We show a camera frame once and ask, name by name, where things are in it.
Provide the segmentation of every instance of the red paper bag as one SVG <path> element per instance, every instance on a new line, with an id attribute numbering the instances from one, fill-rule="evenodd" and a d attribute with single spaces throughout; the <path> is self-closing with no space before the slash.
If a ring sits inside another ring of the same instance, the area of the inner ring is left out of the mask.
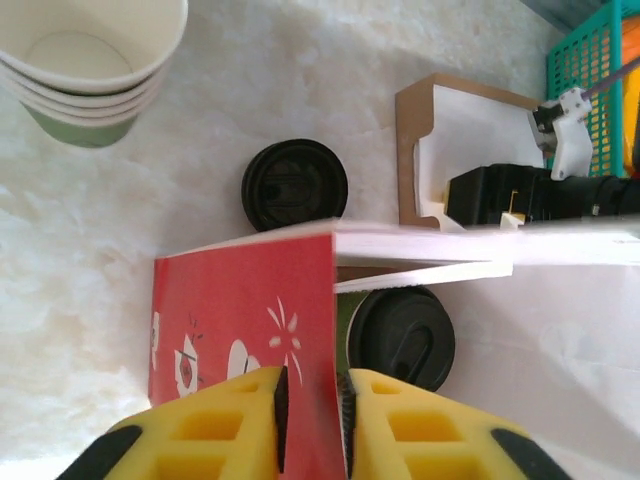
<path id="1" fill-rule="evenodd" d="M 335 384 L 331 232 L 159 259 L 154 405 L 260 366 L 288 366 L 285 473 L 344 478 Z"/>

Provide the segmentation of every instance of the white flower pattern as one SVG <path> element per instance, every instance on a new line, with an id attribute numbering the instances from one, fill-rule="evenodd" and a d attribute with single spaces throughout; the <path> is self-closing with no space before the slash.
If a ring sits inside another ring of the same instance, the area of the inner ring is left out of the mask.
<path id="1" fill-rule="evenodd" d="M 302 349 L 300 340 L 298 339 L 298 337 L 295 336 L 296 329 L 298 328 L 298 314 L 294 313 L 291 316 L 291 319 L 289 320 L 289 322 L 287 323 L 287 317 L 285 316 L 284 305 L 282 304 L 282 300 L 280 300 L 280 297 L 277 297 L 277 299 L 278 299 L 278 309 L 279 309 L 280 315 L 278 315 L 271 308 L 267 308 L 267 311 L 269 312 L 269 315 L 271 316 L 273 321 L 276 322 L 276 326 L 278 327 L 278 330 L 280 333 L 279 335 L 274 335 L 273 337 L 271 337 L 271 339 L 269 340 L 269 347 L 270 348 L 284 347 L 287 349 L 284 354 L 284 365 L 288 367 L 289 359 L 291 359 L 291 362 L 293 362 L 293 365 L 295 366 L 298 372 L 300 385 L 302 385 L 302 369 L 300 368 L 300 360 L 296 355 L 296 351 Z"/>

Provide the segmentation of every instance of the teal plastic crate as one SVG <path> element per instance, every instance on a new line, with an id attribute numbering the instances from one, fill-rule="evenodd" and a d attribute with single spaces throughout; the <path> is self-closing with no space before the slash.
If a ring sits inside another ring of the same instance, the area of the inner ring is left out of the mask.
<path id="1" fill-rule="evenodd" d="M 640 14 L 640 0 L 612 0 L 567 35 L 547 57 L 547 95 L 573 86 L 585 90 L 622 64 L 622 20 Z M 626 176 L 623 159 L 622 82 L 591 99 L 587 119 L 593 142 L 590 176 Z"/>

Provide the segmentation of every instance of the green paper cup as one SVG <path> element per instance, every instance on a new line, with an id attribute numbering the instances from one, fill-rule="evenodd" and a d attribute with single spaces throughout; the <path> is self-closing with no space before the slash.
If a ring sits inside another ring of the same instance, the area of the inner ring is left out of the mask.
<path id="1" fill-rule="evenodd" d="M 26 105 L 24 107 L 50 136 L 60 142 L 84 148 L 103 148 L 113 145 L 129 133 L 138 118 L 136 115 L 121 123 L 105 127 L 82 127 L 60 122 Z"/>

